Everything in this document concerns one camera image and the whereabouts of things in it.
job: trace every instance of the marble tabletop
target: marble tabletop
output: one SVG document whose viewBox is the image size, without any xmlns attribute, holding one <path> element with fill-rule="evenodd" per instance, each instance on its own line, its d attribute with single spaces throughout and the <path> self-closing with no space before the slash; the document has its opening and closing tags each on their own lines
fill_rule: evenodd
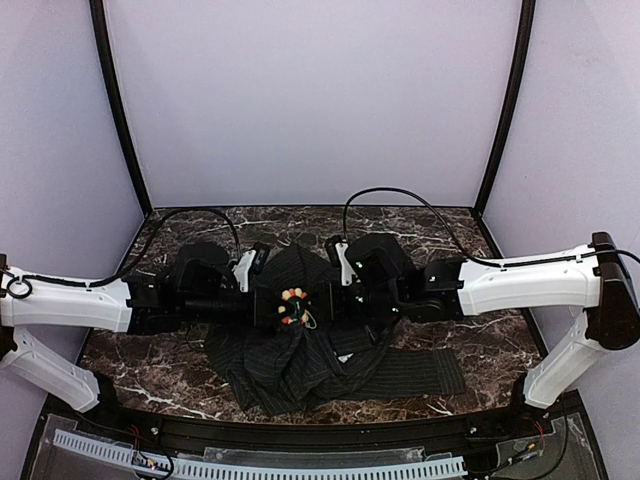
<svg viewBox="0 0 640 480">
<path fill-rule="evenodd" d="M 490 256 L 469 209 L 439 209 L 462 244 L 477 256 Z M 323 242 L 341 232 L 341 207 L 233 207 L 225 209 L 238 228 L 243 249 L 256 241 L 273 256 L 297 242 L 326 257 Z M 127 261 L 148 238 L 155 212 L 134 241 Z M 458 252 L 433 214 L 421 207 L 353 207 L 349 232 L 389 232 L 416 265 Z M 229 228 L 207 212 L 185 212 L 168 220 L 136 272 L 154 275 L 171 265 L 180 246 L 215 241 L 233 252 Z M 395 400 L 334 400 L 309 412 L 268 417 L 258 408 L 242 411 L 226 380 L 211 369 L 199 349 L 205 326 L 148 337 L 94 331 L 80 365 L 110 376 L 120 401 L 129 408 L 202 419 L 279 424 L 359 424 L 459 415 L 506 406 L 513 381 L 540 361 L 529 327 L 519 311 L 492 312 L 463 321 L 412 324 L 402 320 L 394 346 L 410 349 L 448 347 L 464 372 L 467 392 Z"/>
</svg>

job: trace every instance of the striped cloth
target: striped cloth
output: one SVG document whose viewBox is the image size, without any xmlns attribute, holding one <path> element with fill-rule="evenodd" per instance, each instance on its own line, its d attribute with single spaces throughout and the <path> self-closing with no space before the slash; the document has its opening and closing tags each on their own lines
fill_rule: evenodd
<svg viewBox="0 0 640 480">
<path fill-rule="evenodd" d="M 301 287 L 313 292 L 336 271 L 297 245 L 276 255 L 256 282 L 279 292 Z M 293 324 L 283 332 L 212 326 L 205 351 L 226 377 L 243 409 L 259 405 L 269 415 L 307 410 L 332 399 L 392 399 L 425 394 L 460 394 L 464 378 L 449 349 L 390 348 L 392 329 L 372 345 L 364 327 L 333 325 L 313 311 L 319 328 Z"/>
</svg>

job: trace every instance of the white wall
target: white wall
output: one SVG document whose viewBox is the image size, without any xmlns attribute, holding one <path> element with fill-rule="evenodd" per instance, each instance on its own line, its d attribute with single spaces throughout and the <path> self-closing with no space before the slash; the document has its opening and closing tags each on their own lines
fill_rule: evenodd
<svg viewBox="0 0 640 480">
<path fill-rule="evenodd" d="M 474 203 L 519 2 L 106 3 L 155 206 Z"/>
<path fill-rule="evenodd" d="M 0 252 L 54 275 L 113 273 L 142 220 L 102 83 L 89 3 L 0 14 Z M 74 359 L 84 329 L 34 329 Z M 44 393 L 0 373 L 0 479 L 19 477 Z"/>
<path fill-rule="evenodd" d="M 518 106 L 486 221 L 506 255 L 554 251 L 609 231 L 640 253 L 640 4 L 538 2 Z M 629 264 L 640 290 L 640 268 Z M 568 308 L 539 309 L 553 346 Z M 612 479 L 640 469 L 640 345 L 579 388 Z"/>
</svg>

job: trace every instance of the brown marble surface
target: brown marble surface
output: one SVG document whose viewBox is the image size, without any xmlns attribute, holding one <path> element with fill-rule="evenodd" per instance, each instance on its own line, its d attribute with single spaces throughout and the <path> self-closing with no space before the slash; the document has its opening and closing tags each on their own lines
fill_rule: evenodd
<svg viewBox="0 0 640 480">
<path fill-rule="evenodd" d="M 468 209 L 440 212 L 460 241 L 478 256 L 490 256 Z M 226 210 L 236 224 L 244 249 L 256 241 L 279 249 L 297 242 L 325 257 L 323 242 L 341 231 L 341 207 L 235 207 Z M 389 232 L 417 265 L 457 250 L 446 231 L 426 209 L 419 207 L 354 207 L 349 232 Z M 134 258 L 148 236 L 145 226 L 129 256 Z M 233 251 L 228 227 L 205 212 L 179 214 L 160 230 L 140 274 L 153 275 L 181 245 L 215 241 Z M 412 324 L 397 327 L 395 346 L 406 349 L 452 348 L 460 361 L 468 390 L 457 396 L 424 396 L 390 401 L 332 401 L 310 412 L 268 417 L 259 409 L 242 411 L 224 378 L 217 376 L 198 351 L 206 327 L 136 337 L 95 331 L 89 338 L 81 366 L 109 375 L 125 406 L 156 413 L 233 422 L 280 424 L 358 424 L 393 422 L 466 414 L 507 405 L 513 381 L 540 356 L 522 315 L 493 312 L 462 322 Z"/>
</svg>

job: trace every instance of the black beam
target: black beam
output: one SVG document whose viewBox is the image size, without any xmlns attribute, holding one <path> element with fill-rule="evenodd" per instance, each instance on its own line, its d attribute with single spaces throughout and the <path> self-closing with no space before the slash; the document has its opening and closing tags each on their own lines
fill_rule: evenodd
<svg viewBox="0 0 640 480">
<path fill-rule="evenodd" d="M 493 139 L 489 161 L 487 162 L 487 168 L 484 172 L 484 178 L 482 179 L 482 185 L 480 185 L 480 191 L 478 192 L 478 198 L 475 204 L 475 209 L 480 216 L 484 214 L 484 210 L 487 208 L 489 195 L 491 195 L 491 189 L 495 183 L 500 161 L 502 160 L 502 154 L 504 153 L 504 147 L 507 143 L 507 137 L 509 136 L 509 129 L 511 128 L 511 121 L 513 120 L 513 112 L 516 109 L 518 92 L 520 91 L 522 74 L 527 59 L 535 6 L 535 0 L 522 0 L 520 23 L 518 25 L 518 34 L 516 35 L 513 60 L 511 61 L 511 72 L 509 73 L 507 91 L 504 95 L 496 136 Z"/>
<path fill-rule="evenodd" d="M 153 211 L 153 207 L 151 206 L 151 200 L 149 200 L 149 194 L 144 184 L 144 179 L 142 178 L 140 164 L 138 163 L 138 158 L 136 157 L 136 152 L 133 148 L 133 141 L 131 140 L 127 117 L 122 105 L 122 97 L 120 96 L 116 69 L 111 53 L 111 44 L 109 43 L 107 20 L 104 15 L 104 3 L 102 0 L 89 0 L 89 5 L 91 7 L 91 20 L 93 22 L 93 31 L 96 37 L 98 57 L 100 58 L 100 66 L 102 67 L 102 77 L 104 79 L 104 86 L 107 90 L 107 96 L 109 97 L 109 105 L 111 106 L 113 122 L 115 123 L 116 131 L 118 132 L 120 147 L 122 148 L 127 169 L 131 176 L 133 188 L 136 192 L 136 196 L 138 197 L 138 203 L 140 204 L 142 213 L 146 217 Z"/>
</svg>

